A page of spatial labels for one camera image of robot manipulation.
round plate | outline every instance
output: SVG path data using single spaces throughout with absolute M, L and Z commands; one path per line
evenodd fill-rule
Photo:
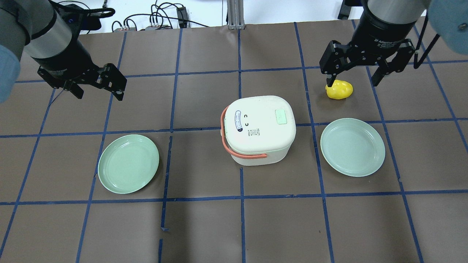
M 385 159 L 385 145 L 379 133 L 369 124 L 353 118 L 327 125 L 320 147 L 331 167 L 354 177 L 375 173 Z
M 130 134 L 107 146 L 99 159 L 97 173 L 107 190 L 128 194 L 148 184 L 158 165 L 156 145 L 145 136 Z

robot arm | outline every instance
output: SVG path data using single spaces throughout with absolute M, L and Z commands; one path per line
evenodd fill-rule
M 468 1 L 464 0 L 362 0 L 364 11 L 351 41 L 332 40 L 322 58 L 320 69 L 331 87 L 336 76 L 354 66 L 378 65 L 372 76 L 377 86 L 384 76 L 405 69 L 415 48 L 407 34 L 427 9 L 433 28 L 458 53 L 468 54 Z M 395 54 L 391 61 L 387 59 Z
M 0 102 L 8 98 L 16 81 L 23 49 L 40 65 L 37 73 L 51 87 L 63 88 L 81 99 L 84 92 L 78 84 L 89 84 L 112 92 L 121 101 L 126 78 L 111 63 L 96 66 L 78 40 L 85 21 L 115 13 L 112 8 L 92 11 L 97 15 L 48 0 L 0 0 Z

qr code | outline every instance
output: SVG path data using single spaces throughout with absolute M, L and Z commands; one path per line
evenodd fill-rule
M 260 130 L 259 129 L 248 130 L 248 132 L 249 132 L 249 136 L 260 136 Z

metal post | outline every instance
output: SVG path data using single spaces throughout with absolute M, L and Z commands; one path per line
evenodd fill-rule
M 244 0 L 227 0 L 227 28 L 245 28 Z

yellow bell pepper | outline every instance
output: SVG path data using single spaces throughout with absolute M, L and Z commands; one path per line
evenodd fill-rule
M 325 89 L 327 90 L 327 96 L 330 99 L 341 100 L 345 99 L 352 94 L 352 85 L 343 80 L 335 80 L 331 87 L 325 85 Z

